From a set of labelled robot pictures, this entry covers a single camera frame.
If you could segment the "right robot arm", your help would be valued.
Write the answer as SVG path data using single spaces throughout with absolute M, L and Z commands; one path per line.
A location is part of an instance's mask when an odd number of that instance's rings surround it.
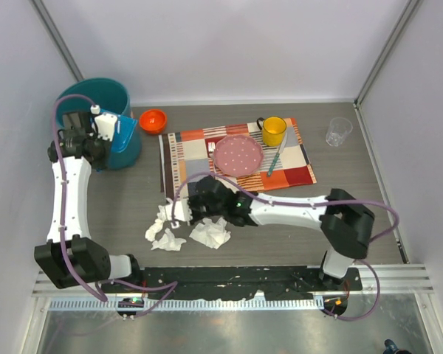
M 322 232 L 330 244 L 320 264 L 322 288 L 336 291 L 355 260 L 367 257 L 375 214 L 342 189 L 314 198 L 233 191 L 207 176 L 188 198 L 190 222 L 221 216 L 234 226 L 299 226 Z

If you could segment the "blue dustpan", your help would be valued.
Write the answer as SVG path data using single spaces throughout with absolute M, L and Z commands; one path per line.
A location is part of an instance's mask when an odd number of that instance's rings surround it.
M 121 170 L 133 166 L 142 149 L 140 135 L 137 132 L 137 121 L 130 117 L 117 116 L 118 122 L 109 157 L 108 169 L 110 170 Z

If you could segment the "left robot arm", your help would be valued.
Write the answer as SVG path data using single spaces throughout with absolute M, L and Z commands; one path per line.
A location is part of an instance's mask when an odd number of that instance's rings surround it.
M 109 111 L 67 114 L 48 148 L 55 181 L 52 222 L 34 258 L 59 289 L 117 279 L 126 294 L 141 289 L 142 275 L 131 254 L 110 255 L 91 238 L 87 194 L 92 171 L 121 170 L 135 164 L 142 150 L 137 123 Z

